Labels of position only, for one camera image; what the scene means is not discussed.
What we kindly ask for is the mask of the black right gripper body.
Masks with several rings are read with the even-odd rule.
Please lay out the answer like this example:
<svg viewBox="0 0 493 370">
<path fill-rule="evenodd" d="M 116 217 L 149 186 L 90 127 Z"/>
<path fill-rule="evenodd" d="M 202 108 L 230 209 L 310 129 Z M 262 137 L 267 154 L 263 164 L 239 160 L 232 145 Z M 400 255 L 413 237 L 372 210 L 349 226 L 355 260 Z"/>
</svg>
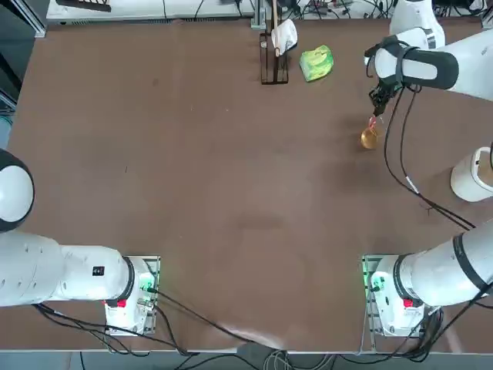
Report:
<svg viewBox="0 0 493 370">
<path fill-rule="evenodd" d="M 385 82 L 383 78 L 378 79 L 376 96 L 378 99 L 392 99 L 402 88 L 399 82 Z"/>
</svg>

